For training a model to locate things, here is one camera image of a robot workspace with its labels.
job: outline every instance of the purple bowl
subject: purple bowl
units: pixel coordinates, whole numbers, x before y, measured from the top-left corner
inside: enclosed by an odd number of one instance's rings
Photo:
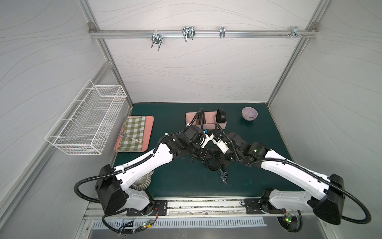
[[[241,111],[241,116],[248,121],[256,119],[257,115],[257,111],[252,107],[245,107]]]

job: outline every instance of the green checkered towel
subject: green checkered towel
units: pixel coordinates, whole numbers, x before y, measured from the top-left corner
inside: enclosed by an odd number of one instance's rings
[[[128,138],[122,138],[118,152],[140,152],[142,151],[143,133],[146,116],[127,117],[123,126],[123,133]],[[137,142],[131,138],[136,138],[142,142]]]

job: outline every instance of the white wall panel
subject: white wall panel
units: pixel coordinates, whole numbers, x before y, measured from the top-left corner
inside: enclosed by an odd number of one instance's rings
[[[104,62],[76,0],[0,2],[0,201]]]
[[[133,102],[266,102],[296,39],[108,39]]]
[[[271,105],[294,160],[344,178],[372,213],[332,226],[338,238],[380,238],[382,2],[333,0]],[[363,212],[346,199],[345,216]]]
[[[116,84],[111,71],[101,82]],[[73,186],[81,179],[99,174],[110,163],[114,145],[123,125],[128,105],[125,102],[102,155],[66,155],[56,150],[36,179],[0,238],[72,239],[75,237],[88,201],[79,198]],[[81,192],[97,197],[95,181],[83,184]]]
[[[101,30],[300,29],[319,0],[88,0]]]

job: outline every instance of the dark green table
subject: dark green table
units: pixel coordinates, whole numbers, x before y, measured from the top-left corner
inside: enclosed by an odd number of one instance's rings
[[[244,107],[255,108],[259,116],[246,121],[241,116]],[[282,156],[289,158],[288,151],[265,104],[242,103],[136,103],[131,115],[152,115],[149,150],[155,147],[159,138],[185,128],[185,113],[216,111],[223,108],[227,113],[226,133],[237,132],[248,143],[261,142]],[[212,142],[209,148],[217,148]],[[129,162],[144,153],[118,153],[114,165]],[[220,171],[212,172],[195,160],[178,158],[155,169],[148,190],[153,197],[206,197],[206,196],[261,196],[265,188],[293,191],[301,190],[284,178],[257,167],[245,167],[233,162],[227,168],[228,183],[220,179]]]

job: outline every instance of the vent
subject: vent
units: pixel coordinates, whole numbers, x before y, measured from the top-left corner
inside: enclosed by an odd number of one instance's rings
[[[132,228],[140,227],[148,219],[110,219],[106,220],[112,227],[119,228],[134,221]],[[151,228],[243,228],[267,226],[263,217],[223,217],[223,218],[158,218]],[[94,220],[93,229],[107,228],[101,220]]]

